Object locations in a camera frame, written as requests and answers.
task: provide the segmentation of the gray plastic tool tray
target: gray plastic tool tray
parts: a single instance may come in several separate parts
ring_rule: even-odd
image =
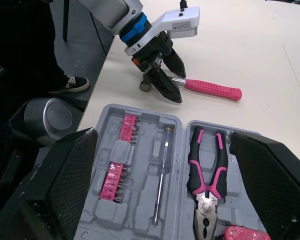
[[[127,147],[122,163],[128,168],[122,203],[100,200],[110,158],[119,139],[125,114],[137,116],[140,130],[135,146]],[[191,121],[182,129],[179,118],[158,112],[110,104],[103,109],[96,129],[99,138],[91,174],[89,191],[75,234],[75,240],[194,240],[193,196],[187,191],[189,178],[188,154],[196,126],[204,128],[200,145],[200,164],[206,183],[216,160],[215,134],[226,135],[229,153],[231,127],[202,121]],[[173,129],[173,150],[170,171],[165,175],[158,226],[153,225],[161,169],[160,148],[164,129]],[[215,236],[226,226],[242,226],[266,232],[243,185],[236,156],[228,154],[227,196],[217,206]]]

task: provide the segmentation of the blue ring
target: blue ring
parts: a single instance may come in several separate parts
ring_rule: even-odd
[[[142,33],[142,31],[145,29],[145,23],[147,22],[147,16],[143,13],[143,16],[141,17],[140,21],[137,22],[133,28],[123,37],[121,37],[121,41],[126,43],[130,39],[132,39],[135,35]]]

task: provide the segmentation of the pink and black pliers handle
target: pink and black pliers handle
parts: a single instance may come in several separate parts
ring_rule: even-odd
[[[188,163],[190,164],[189,180],[187,188],[192,195],[196,196],[206,190],[204,176],[200,166],[199,148],[201,139],[204,134],[204,129],[197,126],[193,131],[193,136],[190,142],[190,153]],[[216,143],[216,164],[215,169],[207,190],[212,193],[217,199],[222,199],[227,195],[227,168],[228,155],[226,148],[225,135],[222,132],[217,132],[215,135]]]

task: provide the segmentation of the pink screwdriver handle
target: pink screwdriver handle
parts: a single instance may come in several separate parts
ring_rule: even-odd
[[[209,94],[233,101],[239,101],[242,97],[242,92],[239,88],[220,86],[206,81],[187,79],[184,87],[194,92]]]

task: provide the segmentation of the pliers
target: pliers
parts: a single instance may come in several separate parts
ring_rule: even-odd
[[[187,189],[198,201],[194,214],[194,228],[198,240],[212,240],[217,226],[216,206],[218,200],[227,195],[228,155],[225,135],[217,132],[215,135],[216,164],[208,188],[199,161],[199,148],[204,129],[197,126],[190,142],[188,163],[190,164]]]

